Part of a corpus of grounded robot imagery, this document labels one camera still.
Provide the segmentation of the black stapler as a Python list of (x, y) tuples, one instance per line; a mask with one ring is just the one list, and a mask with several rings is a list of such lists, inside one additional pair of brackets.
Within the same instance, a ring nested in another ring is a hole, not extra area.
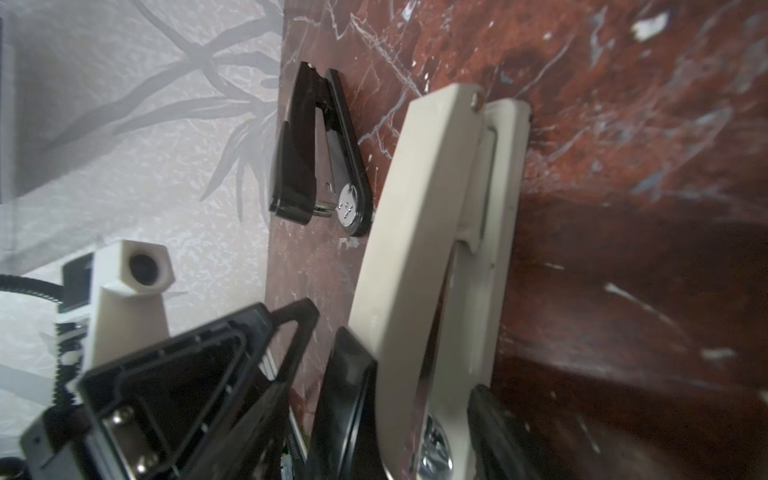
[(337, 70), (299, 64), (271, 176), (276, 217), (300, 225), (334, 217), (350, 237), (370, 231), (373, 194)]

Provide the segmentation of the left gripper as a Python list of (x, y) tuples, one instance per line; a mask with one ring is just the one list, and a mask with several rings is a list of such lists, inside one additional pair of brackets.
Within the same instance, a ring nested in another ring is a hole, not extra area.
[(319, 312), (255, 304), (86, 372), (22, 435), (22, 479), (278, 479)]

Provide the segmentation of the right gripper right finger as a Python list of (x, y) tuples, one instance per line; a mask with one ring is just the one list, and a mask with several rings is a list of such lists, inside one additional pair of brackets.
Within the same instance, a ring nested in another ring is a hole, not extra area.
[(467, 408), (478, 479), (539, 479), (533, 437), (491, 390), (476, 385)]

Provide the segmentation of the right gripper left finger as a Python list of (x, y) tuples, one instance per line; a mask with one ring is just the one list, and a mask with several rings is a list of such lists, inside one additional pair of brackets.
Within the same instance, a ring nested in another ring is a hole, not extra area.
[(346, 327), (335, 336), (319, 395), (307, 479), (382, 479), (375, 423), (377, 361)]

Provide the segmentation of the beige stapler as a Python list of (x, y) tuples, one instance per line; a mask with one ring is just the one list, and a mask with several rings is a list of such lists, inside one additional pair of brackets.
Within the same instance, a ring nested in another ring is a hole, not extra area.
[(454, 83), (412, 101), (376, 210), (348, 326), (376, 362), (379, 456), (396, 478), (420, 372), (424, 479), (470, 479), (467, 409), (492, 378), (530, 133), (528, 103)]

